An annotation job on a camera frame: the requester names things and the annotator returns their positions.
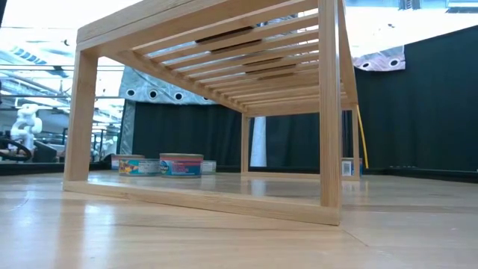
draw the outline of yellow pole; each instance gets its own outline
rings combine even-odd
[[[357,105],[358,124],[360,125],[361,143],[364,146],[365,168],[368,169],[367,144],[365,143],[364,126],[361,124],[360,107]]]

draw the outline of can lid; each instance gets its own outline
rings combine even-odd
[[[159,161],[159,159],[146,158],[120,158],[120,161]]]
[[[196,157],[204,158],[203,154],[160,153],[160,157]]]
[[[142,157],[144,158],[144,155],[128,155],[128,154],[113,154],[112,156],[114,157],[125,157],[125,158],[129,158],[129,157]]]

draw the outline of blue can label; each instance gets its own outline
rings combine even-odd
[[[159,173],[158,161],[120,160],[119,172],[129,176],[154,176]]]
[[[201,161],[197,159],[161,160],[159,170],[165,176],[201,176]]]

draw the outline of wooden frame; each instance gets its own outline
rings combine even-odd
[[[317,7],[317,14],[255,27]],[[319,30],[307,29],[316,25]],[[175,47],[191,41],[196,42]],[[65,190],[339,224],[342,110],[353,111],[354,164],[359,167],[358,100],[344,0],[143,0],[80,28],[77,43],[68,133],[74,143],[67,146]],[[241,112],[245,177],[267,176],[248,171],[250,117],[320,112],[320,204],[89,182],[96,68],[103,56]]]

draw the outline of white robot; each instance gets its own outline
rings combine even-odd
[[[40,118],[37,118],[38,105],[24,104],[18,110],[16,122],[13,124],[10,131],[10,138],[14,141],[19,141],[23,146],[33,152],[34,149],[34,135],[41,133],[43,123]]]

